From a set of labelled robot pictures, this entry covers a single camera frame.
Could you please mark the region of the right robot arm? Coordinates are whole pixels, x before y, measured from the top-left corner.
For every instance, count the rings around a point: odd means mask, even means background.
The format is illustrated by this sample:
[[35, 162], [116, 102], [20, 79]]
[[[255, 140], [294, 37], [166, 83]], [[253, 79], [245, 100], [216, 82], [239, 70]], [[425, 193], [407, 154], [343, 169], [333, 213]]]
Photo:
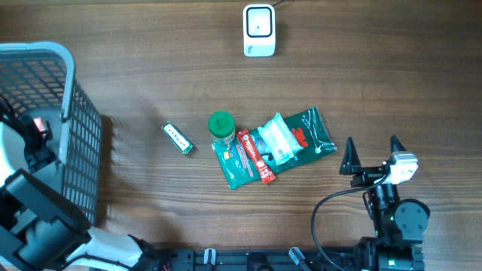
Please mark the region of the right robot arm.
[[396, 136], [390, 138], [391, 155], [380, 166], [363, 167], [352, 138], [340, 166], [350, 175], [351, 187], [363, 192], [375, 237], [363, 237], [353, 250], [354, 270], [424, 270], [420, 245], [428, 226], [429, 207], [417, 199], [401, 199], [398, 185], [412, 179], [418, 169], [416, 155]]

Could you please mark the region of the green lid jar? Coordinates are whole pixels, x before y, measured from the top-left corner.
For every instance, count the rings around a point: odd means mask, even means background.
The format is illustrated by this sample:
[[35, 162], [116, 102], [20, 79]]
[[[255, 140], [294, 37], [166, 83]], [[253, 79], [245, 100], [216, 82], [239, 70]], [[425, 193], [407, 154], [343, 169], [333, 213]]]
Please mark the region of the green lid jar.
[[209, 133], [214, 142], [229, 145], [235, 136], [235, 120], [227, 111], [216, 111], [208, 121]]

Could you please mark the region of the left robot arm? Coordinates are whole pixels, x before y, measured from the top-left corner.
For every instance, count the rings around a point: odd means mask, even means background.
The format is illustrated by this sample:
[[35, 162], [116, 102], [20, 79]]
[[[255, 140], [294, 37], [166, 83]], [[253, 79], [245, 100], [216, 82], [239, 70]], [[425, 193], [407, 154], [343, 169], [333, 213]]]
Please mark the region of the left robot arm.
[[51, 130], [18, 117], [1, 99], [1, 256], [20, 270], [153, 270], [158, 264], [145, 241], [92, 227], [71, 201], [35, 177], [56, 155]]

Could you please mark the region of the red coffee stick sachet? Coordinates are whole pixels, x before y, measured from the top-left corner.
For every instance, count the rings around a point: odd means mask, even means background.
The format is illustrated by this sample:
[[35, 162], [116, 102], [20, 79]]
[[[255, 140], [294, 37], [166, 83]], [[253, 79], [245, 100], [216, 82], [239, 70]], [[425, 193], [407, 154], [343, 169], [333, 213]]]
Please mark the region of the red coffee stick sachet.
[[258, 151], [255, 142], [252, 139], [250, 132], [244, 129], [236, 134], [238, 141], [243, 145], [246, 153], [250, 157], [251, 161], [254, 163], [260, 177], [264, 184], [269, 184], [273, 181], [276, 176], [271, 171], [270, 167], [262, 158], [260, 152]]

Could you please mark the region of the small green white box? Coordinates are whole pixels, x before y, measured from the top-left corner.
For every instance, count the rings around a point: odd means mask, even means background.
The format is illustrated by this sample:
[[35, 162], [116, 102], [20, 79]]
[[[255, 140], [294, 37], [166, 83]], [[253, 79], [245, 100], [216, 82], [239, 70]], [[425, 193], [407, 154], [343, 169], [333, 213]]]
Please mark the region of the small green white box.
[[167, 121], [162, 130], [182, 154], [188, 155], [191, 152], [192, 142], [174, 124]]

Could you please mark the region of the green 3M gloves packet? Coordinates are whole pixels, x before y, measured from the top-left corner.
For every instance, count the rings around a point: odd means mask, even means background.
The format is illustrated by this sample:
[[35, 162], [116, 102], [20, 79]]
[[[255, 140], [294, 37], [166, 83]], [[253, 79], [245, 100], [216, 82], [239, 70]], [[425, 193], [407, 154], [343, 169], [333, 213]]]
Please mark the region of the green 3M gloves packet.
[[[286, 117], [284, 121], [302, 149], [281, 165], [276, 165], [273, 152], [264, 142], [258, 130], [251, 129], [249, 131], [261, 158], [274, 174], [277, 175], [290, 168], [314, 162], [337, 151], [325, 129], [317, 107]], [[234, 139], [228, 145], [214, 142], [212, 148], [230, 189], [235, 190], [244, 184], [262, 180], [255, 164], [238, 139]]]

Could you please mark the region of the red tissue packet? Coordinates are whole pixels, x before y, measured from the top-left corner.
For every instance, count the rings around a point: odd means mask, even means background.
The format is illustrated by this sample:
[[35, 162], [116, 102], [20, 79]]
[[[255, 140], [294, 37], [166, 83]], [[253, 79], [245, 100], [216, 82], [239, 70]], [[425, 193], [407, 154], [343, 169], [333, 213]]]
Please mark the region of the red tissue packet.
[[41, 117], [37, 117], [33, 121], [39, 132], [47, 131], [46, 124]]

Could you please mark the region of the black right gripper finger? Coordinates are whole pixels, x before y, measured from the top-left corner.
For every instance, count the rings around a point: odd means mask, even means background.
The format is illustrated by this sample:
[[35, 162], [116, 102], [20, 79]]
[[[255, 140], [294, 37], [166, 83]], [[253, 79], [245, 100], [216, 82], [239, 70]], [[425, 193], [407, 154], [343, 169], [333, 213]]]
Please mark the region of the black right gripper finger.
[[392, 135], [390, 138], [391, 152], [406, 151], [406, 148], [400, 143], [396, 135]]
[[360, 174], [362, 171], [362, 166], [358, 153], [355, 147], [355, 143], [352, 137], [346, 140], [345, 153], [343, 155], [343, 160], [340, 165], [339, 174], [340, 175], [355, 175]]

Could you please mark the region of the clear wet wipes packet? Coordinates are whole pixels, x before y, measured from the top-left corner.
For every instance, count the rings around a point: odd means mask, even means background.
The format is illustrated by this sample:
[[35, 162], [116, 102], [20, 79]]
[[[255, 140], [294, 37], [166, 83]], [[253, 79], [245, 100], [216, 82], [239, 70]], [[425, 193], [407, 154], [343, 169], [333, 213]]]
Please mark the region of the clear wet wipes packet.
[[277, 166], [287, 163], [297, 152], [304, 149], [280, 113], [264, 126], [258, 127], [258, 133], [271, 150]]

